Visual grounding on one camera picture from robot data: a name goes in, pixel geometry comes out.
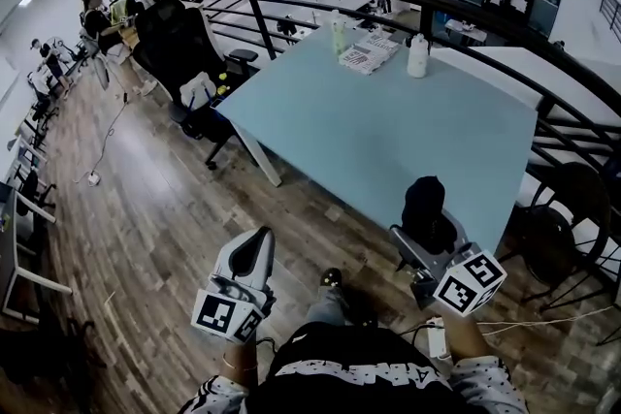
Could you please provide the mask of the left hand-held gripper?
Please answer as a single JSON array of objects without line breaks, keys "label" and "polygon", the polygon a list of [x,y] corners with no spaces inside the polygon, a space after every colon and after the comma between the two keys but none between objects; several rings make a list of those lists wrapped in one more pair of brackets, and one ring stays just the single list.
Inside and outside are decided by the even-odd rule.
[{"label": "left hand-held gripper", "polygon": [[268,286],[275,248],[268,227],[242,233],[223,246],[208,288],[197,293],[190,324],[235,344],[253,338],[275,302]]}]

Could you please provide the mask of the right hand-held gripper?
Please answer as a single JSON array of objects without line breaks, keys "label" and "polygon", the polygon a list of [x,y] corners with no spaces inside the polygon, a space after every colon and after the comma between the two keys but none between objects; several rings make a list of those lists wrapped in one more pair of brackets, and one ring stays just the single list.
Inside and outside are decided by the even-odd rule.
[{"label": "right hand-held gripper", "polygon": [[428,253],[401,227],[389,229],[401,260],[397,271],[413,269],[410,289],[420,307],[439,303],[466,317],[488,303],[507,278],[502,265],[471,243],[463,225],[443,210],[443,247],[438,255]]}]

